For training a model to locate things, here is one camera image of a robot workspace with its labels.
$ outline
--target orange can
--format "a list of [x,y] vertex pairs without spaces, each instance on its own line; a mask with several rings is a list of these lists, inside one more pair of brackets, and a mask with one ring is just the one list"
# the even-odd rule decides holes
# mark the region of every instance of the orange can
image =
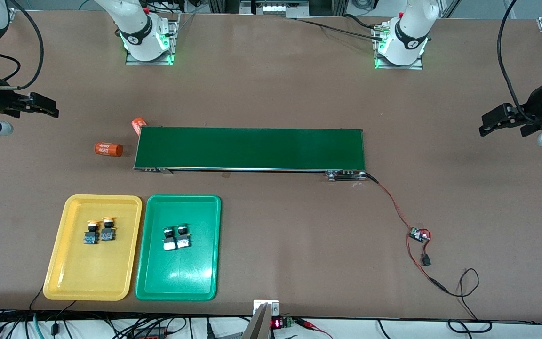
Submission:
[[122,156],[122,145],[110,144],[110,142],[98,142],[95,144],[95,153],[101,156]]
[[135,133],[137,133],[137,135],[141,135],[142,126],[147,126],[148,124],[146,124],[146,121],[140,117],[133,119],[131,125],[133,126],[133,129],[135,129]]

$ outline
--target green led light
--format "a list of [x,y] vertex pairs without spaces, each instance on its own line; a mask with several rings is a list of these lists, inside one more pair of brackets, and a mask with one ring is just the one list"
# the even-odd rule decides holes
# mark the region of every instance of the green led light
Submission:
[[156,33],[156,39],[159,41],[160,48],[168,48],[168,38],[166,36],[161,36],[160,34]]

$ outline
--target black cable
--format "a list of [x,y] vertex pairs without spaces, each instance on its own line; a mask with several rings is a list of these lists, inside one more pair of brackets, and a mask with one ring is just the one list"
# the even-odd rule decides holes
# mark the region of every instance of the black cable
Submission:
[[12,62],[14,62],[16,64],[16,69],[10,75],[3,78],[3,80],[7,81],[7,80],[11,79],[11,77],[13,77],[14,75],[17,75],[18,71],[20,71],[21,65],[20,65],[20,62],[18,60],[16,60],[15,58],[12,58],[11,56],[6,56],[6,54],[1,54],[0,53],[0,58],[10,60],[10,61],[12,61]]
[[35,71],[35,75],[32,76],[32,79],[24,86],[17,86],[17,87],[0,86],[0,90],[22,90],[32,85],[37,79],[37,77],[39,76],[39,73],[41,73],[41,67],[43,67],[43,54],[45,53],[44,48],[43,48],[43,37],[41,37],[41,32],[39,32],[39,28],[37,27],[37,24],[32,19],[32,17],[26,12],[26,10],[22,6],[20,6],[18,2],[16,2],[16,0],[8,0],[8,1],[14,4],[16,7],[18,7],[18,9],[20,9],[22,14],[24,14],[26,19],[28,19],[28,21],[31,23],[32,27],[35,30],[35,33],[37,34],[37,39],[39,39],[39,65],[37,65],[37,71]]
[[39,289],[39,292],[37,292],[36,296],[34,298],[32,298],[31,303],[28,305],[28,310],[29,311],[32,311],[32,305],[35,303],[35,300],[37,300],[37,298],[39,297],[39,294],[41,294],[41,292],[43,292],[43,286],[41,286],[41,288]]
[[24,317],[24,331],[26,332],[26,339],[31,339],[28,335],[28,315]]
[[170,323],[171,323],[173,320],[175,320],[175,319],[176,319],[176,318],[172,318],[172,319],[170,320],[170,322],[168,322],[168,324],[166,324],[166,331],[168,332],[169,335],[170,335],[170,334],[175,334],[175,333],[177,333],[177,332],[183,330],[183,329],[187,326],[187,319],[183,318],[183,321],[184,321],[184,322],[183,322],[183,326],[181,326],[181,328],[179,328],[179,329],[176,330],[176,331],[169,331],[169,330],[168,330],[168,326],[169,326]]
[[114,331],[114,334],[118,334],[119,331],[116,330],[116,328],[114,327],[114,324],[112,323],[112,320],[110,320],[110,317],[108,317],[108,313],[106,313],[105,315],[106,315],[106,322],[108,323],[108,326],[110,326],[110,328],[112,328],[112,331]]
[[[452,324],[453,322],[458,323],[464,330],[456,330],[453,327],[453,324]],[[482,323],[488,324],[488,328],[485,328],[484,330],[470,330],[459,319],[449,319],[449,320],[447,320],[447,326],[449,326],[449,330],[452,330],[453,332],[459,333],[459,334],[467,334],[469,339],[473,339],[473,337],[471,337],[472,333],[487,333],[487,332],[489,332],[489,331],[491,331],[493,329],[493,323],[492,322],[482,322]]]
[[10,339],[12,333],[14,333],[14,330],[16,329],[16,326],[20,323],[21,318],[18,318],[16,322],[14,322],[14,325],[11,326],[11,330],[9,330],[9,333],[7,333],[6,337],[4,339]]
[[68,337],[70,339],[74,339],[72,337],[72,333],[71,333],[71,330],[68,328],[68,325],[66,324],[66,318],[64,318],[64,315],[62,316],[62,322],[64,323],[64,328],[66,328],[66,333],[68,334]]
[[499,60],[499,67],[501,68],[501,73],[503,73],[503,78],[505,79],[505,83],[507,83],[507,88],[510,90],[511,98],[514,100],[514,105],[516,105],[516,109],[522,116],[528,120],[529,122],[540,125],[539,122],[537,122],[534,119],[531,119],[529,116],[526,115],[524,112],[524,109],[521,107],[520,102],[518,101],[518,96],[516,96],[516,92],[514,92],[514,87],[511,84],[510,76],[507,75],[507,71],[505,70],[505,66],[503,65],[503,56],[501,56],[501,37],[503,36],[503,29],[505,28],[505,22],[507,21],[507,18],[510,16],[511,9],[514,7],[518,0],[511,0],[510,5],[507,7],[507,10],[505,11],[505,15],[503,16],[503,20],[501,20],[501,26],[499,26],[499,34],[497,35],[497,60]]
[[352,35],[352,36],[358,36],[358,37],[364,37],[364,38],[366,38],[366,39],[372,39],[372,40],[376,40],[376,41],[382,41],[382,38],[381,38],[381,37],[366,36],[365,34],[360,34],[360,33],[355,33],[355,32],[349,32],[349,31],[341,30],[340,28],[335,28],[335,27],[332,27],[332,26],[327,26],[327,25],[319,24],[318,22],[307,21],[307,20],[299,20],[299,19],[293,19],[293,20],[298,21],[298,22],[306,22],[307,24],[311,24],[311,25],[315,25],[315,26],[320,26],[320,27],[327,28],[327,29],[329,29],[329,30],[333,30],[333,31],[336,31],[336,32],[341,32],[341,33],[344,33],[344,34],[350,34],[350,35]]
[[360,21],[358,17],[355,17],[354,15],[352,14],[345,14],[345,15],[342,15],[343,17],[350,17],[351,19],[353,19],[354,21],[356,21],[359,25],[365,27],[365,28],[369,28],[370,30],[372,30],[374,28],[374,26],[378,26],[378,25],[367,25],[366,23],[364,23],[363,21]]
[[464,297],[468,297],[471,294],[473,294],[473,292],[476,290],[476,288],[478,288],[478,286],[480,285],[480,277],[478,275],[478,272],[476,272],[476,270],[474,268],[468,268],[461,275],[461,277],[459,279],[458,286],[461,286],[462,280],[465,277],[465,275],[467,275],[468,272],[474,272],[474,274],[476,275],[476,285],[471,289],[471,291],[469,291],[468,293],[465,293],[465,294],[464,294],[463,291],[461,291],[461,294],[451,293],[451,292],[449,292],[449,290],[447,290],[447,288],[445,286],[443,286],[443,284],[439,283],[433,277],[429,277],[429,279],[430,279],[431,283],[433,283],[436,287],[438,287],[441,291],[445,292],[446,294],[449,294],[450,296],[453,296],[453,297],[464,298]]
[[391,339],[389,335],[386,333],[386,330],[382,326],[382,321],[378,319],[378,324],[380,325],[380,330],[382,330],[382,334],[386,337],[386,339]]
[[162,5],[162,7],[164,7],[164,8],[166,8],[166,9],[168,9],[168,10],[169,10],[169,11],[170,11],[171,13],[174,13],[174,12],[175,12],[175,10],[174,10],[174,9],[172,9],[172,8],[170,8],[170,7],[168,7],[168,6],[166,6],[166,5],[165,5],[165,4],[163,4],[163,3],[161,3],[161,5]]
[[194,339],[194,332],[193,330],[191,329],[191,318],[188,318],[189,321],[190,321],[190,336],[191,336],[191,339]]
[[[56,317],[54,318],[54,324],[52,325],[52,328],[55,326],[57,327],[58,325],[58,317],[60,317],[60,315],[62,315],[62,313],[64,313],[64,311],[66,311],[67,309],[69,309],[71,306],[75,305],[75,302],[77,302],[76,300],[73,301],[70,305],[68,305],[67,307],[64,307],[62,309],[62,311],[60,311],[58,314],[56,314]],[[56,339],[56,333],[52,333],[52,336],[54,337],[54,339]]]

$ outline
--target table surface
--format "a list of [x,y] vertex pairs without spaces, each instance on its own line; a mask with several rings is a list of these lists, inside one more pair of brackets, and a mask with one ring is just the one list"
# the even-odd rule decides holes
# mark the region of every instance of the table surface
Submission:
[[[510,101],[495,53],[498,21],[439,20],[424,70],[395,71],[374,69],[368,40],[244,15],[197,15],[173,66],[125,66],[106,13],[32,15],[45,62],[30,90],[55,99],[60,118],[23,113],[0,137],[0,308],[27,308],[43,284],[69,196],[215,194],[223,215],[211,302],[142,302],[132,286],[120,302],[73,309],[249,314],[254,299],[278,299],[282,313],[303,316],[469,317],[415,268],[407,229],[378,185],[317,174],[137,172],[131,120],[142,116],[165,126],[363,129],[368,171],[411,223],[432,231],[428,273],[454,290],[463,270],[476,268],[480,287],[466,301],[478,317],[542,320],[542,149],[516,129],[478,135],[480,117]],[[366,33],[349,19],[318,20]],[[38,51],[17,15],[0,41],[23,65],[13,84],[32,76]],[[508,22],[503,55],[525,99],[542,84],[534,21]],[[0,76],[12,69],[0,60]],[[125,154],[97,156],[97,141],[123,144]],[[66,305],[41,296],[34,307]]]

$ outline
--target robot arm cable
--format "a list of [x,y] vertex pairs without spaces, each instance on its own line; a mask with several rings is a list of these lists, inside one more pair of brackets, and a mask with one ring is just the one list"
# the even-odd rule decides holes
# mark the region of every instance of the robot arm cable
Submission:
[[18,60],[16,60],[15,58],[12,58],[11,56],[6,56],[6,54],[1,54],[0,53],[0,58],[4,58],[4,59],[7,59],[7,60],[10,60],[12,62],[14,62],[16,64],[16,69],[12,72],[12,74],[8,75],[7,77],[3,78],[3,80],[9,80],[11,79],[11,77],[13,77],[14,75],[17,75],[18,71],[20,70],[20,62]]
[[16,0],[8,0],[12,4],[14,4],[22,14],[28,19],[28,21],[31,23],[32,27],[35,29],[35,33],[37,33],[37,39],[39,39],[39,65],[37,66],[37,71],[35,71],[35,75],[32,76],[32,79],[24,86],[0,86],[0,90],[21,90],[25,89],[28,86],[32,85],[37,77],[39,76],[39,73],[41,73],[41,67],[43,66],[43,37],[41,37],[41,32],[39,31],[39,28],[37,27],[37,24],[32,19],[32,17],[26,12],[26,10],[16,2]]
[[518,101],[518,96],[516,96],[516,92],[514,92],[514,87],[511,84],[510,76],[507,75],[507,71],[505,70],[505,66],[503,65],[503,56],[501,56],[501,37],[503,36],[503,29],[505,28],[505,22],[507,21],[507,18],[510,16],[511,9],[514,7],[518,0],[512,0],[510,3],[510,6],[505,11],[505,15],[503,16],[503,20],[501,20],[501,26],[499,26],[499,34],[497,35],[497,59],[499,60],[499,67],[501,68],[501,73],[503,73],[503,77],[505,78],[505,82],[507,83],[507,88],[510,90],[511,98],[514,100],[514,105],[516,105],[516,109],[522,114],[522,116],[528,120],[529,122],[540,125],[538,122],[536,122],[534,119],[531,119],[529,116],[526,115],[524,112],[524,109],[521,107],[520,102]]

